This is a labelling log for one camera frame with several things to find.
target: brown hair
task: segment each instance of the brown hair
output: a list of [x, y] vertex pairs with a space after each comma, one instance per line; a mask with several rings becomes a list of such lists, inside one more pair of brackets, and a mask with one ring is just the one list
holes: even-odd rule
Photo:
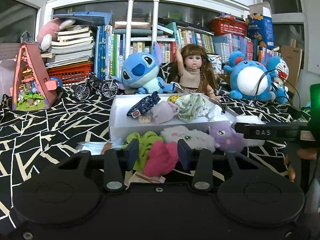
[[[193, 55], [200, 55], [202, 58], [202, 66], [200, 68], [200, 86], [199, 86], [199, 92], [203, 92], [205, 94], [208, 93], [207, 86], [210, 85], [213, 89], [217, 88], [217, 80], [216, 77], [213, 73], [213, 68], [211, 65], [211, 62], [208, 59], [208, 55], [205, 52], [205, 49], [195, 45], [195, 44], [188, 44], [184, 46], [181, 50], [181, 55], [183, 58], [183, 63], [184, 59], [188, 56], [193, 56]], [[179, 83], [180, 81], [180, 76], [178, 73], [178, 63], [175, 62], [172, 67], [169, 70], [170, 77], [172, 81]]]

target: plush toy's eye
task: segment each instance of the plush toy's eye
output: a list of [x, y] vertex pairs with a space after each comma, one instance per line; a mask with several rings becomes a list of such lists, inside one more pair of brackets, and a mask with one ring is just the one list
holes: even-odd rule
[[123, 78], [124, 78], [125, 80], [130, 79], [130, 77], [129, 77], [129, 75], [126, 73], [126, 71], [123, 72]]
[[145, 61], [150, 65], [152, 63], [152, 58], [144, 57]]

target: navy blue floral cloth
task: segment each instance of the navy blue floral cloth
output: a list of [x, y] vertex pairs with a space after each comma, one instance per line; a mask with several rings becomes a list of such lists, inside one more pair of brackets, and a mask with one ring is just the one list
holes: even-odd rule
[[134, 116], [134, 112], [139, 111], [140, 114], [147, 113], [153, 106], [158, 104], [160, 101], [160, 97], [158, 96], [158, 92], [155, 91], [151, 95], [146, 96], [141, 99], [138, 103], [136, 103], [130, 110], [127, 112], [127, 116]]

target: black bicycle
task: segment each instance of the black bicycle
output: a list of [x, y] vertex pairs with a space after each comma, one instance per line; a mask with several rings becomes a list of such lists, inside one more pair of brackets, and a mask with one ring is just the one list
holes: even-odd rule
[[74, 88], [75, 97], [79, 101], [87, 100], [94, 92], [105, 98], [114, 98], [118, 92], [118, 85], [114, 79], [104, 80], [105, 76], [97, 78], [93, 72], [88, 72], [84, 83]]

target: triangular toy house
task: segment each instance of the triangular toy house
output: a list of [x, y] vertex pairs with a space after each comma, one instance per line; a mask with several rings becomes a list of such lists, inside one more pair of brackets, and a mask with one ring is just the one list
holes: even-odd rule
[[12, 110], [47, 109], [57, 99], [57, 81], [50, 80], [38, 44], [21, 43], [12, 87]]

